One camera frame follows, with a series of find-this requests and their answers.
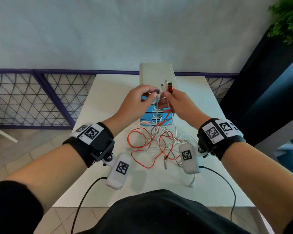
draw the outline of green plant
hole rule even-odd
[[[293,0],[277,0],[269,7],[274,23],[270,26],[269,37],[282,36],[287,44],[293,42]]]

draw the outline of white table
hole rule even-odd
[[[177,76],[178,87],[187,92],[195,104],[211,117],[224,118],[205,77]],[[84,103],[80,116],[76,122],[77,129],[85,122],[99,122],[112,116],[120,107],[125,96],[132,88],[139,85],[138,75],[109,75],[98,74],[88,97]],[[139,122],[134,122],[115,138],[114,155],[126,152],[129,147],[127,135]],[[190,127],[176,115],[174,124],[177,133],[188,133],[196,138],[197,130]],[[132,135],[133,143],[144,143],[137,134]],[[134,156],[145,165],[152,165],[160,150],[150,150],[144,153],[135,153]],[[248,197],[213,156],[199,158],[201,165],[211,168],[222,174],[232,185],[237,195],[236,206],[254,206]],[[83,202],[83,207],[109,207],[124,197],[137,195],[157,189],[168,189],[190,200],[198,201],[208,207],[226,207],[233,205],[233,192],[228,184],[215,173],[206,169],[196,175],[195,185],[189,188],[193,175],[187,175],[178,167],[174,160],[168,161],[168,169],[164,169],[163,157],[159,157],[152,169],[146,169],[136,162],[132,162],[130,173],[124,187],[113,190],[105,186],[105,181],[99,181],[90,190]],[[62,195],[54,204],[55,207],[76,207],[79,205],[90,185],[99,177],[107,176],[110,168],[102,162],[95,163]]]

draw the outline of white sensor device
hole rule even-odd
[[[187,174],[196,174],[201,172],[199,158],[196,155],[194,146],[191,143],[184,143],[179,146],[182,167]]]
[[[107,162],[102,159],[102,161],[112,168],[105,184],[115,190],[123,188],[132,162],[131,157],[128,154],[121,153],[115,160]]]

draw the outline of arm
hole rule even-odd
[[[184,92],[174,90],[164,96],[176,114],[197,130],[211,118]],[[166,107],[163,99],[159,108]],[[245,142],[232,144],[221,162],[274,231],[282,233],[293,219],[293,174]]]
[[[141,96],[155,89],[153,86],[140,85],[131,90],[117,113],[103,121],[114,137],[145,113],[156,93],[150,94],[144,102],[141,102]],[[6,180],[26,185],[46,213],[86,169],[87,166],[79,154],[72,146],[65,144],[32,161]]]

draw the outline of wrist-mounted device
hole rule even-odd
[[[82,157],[89,168],[95,162],[113,159],[114,136],[102,122],[85,123],[71,133],[70,138],[63,142],[69,143]]]
[[[199,153],[209,152],[219,160],[235,142],[245,142],[242,132],[229,120],[211,118],[199,129]]]

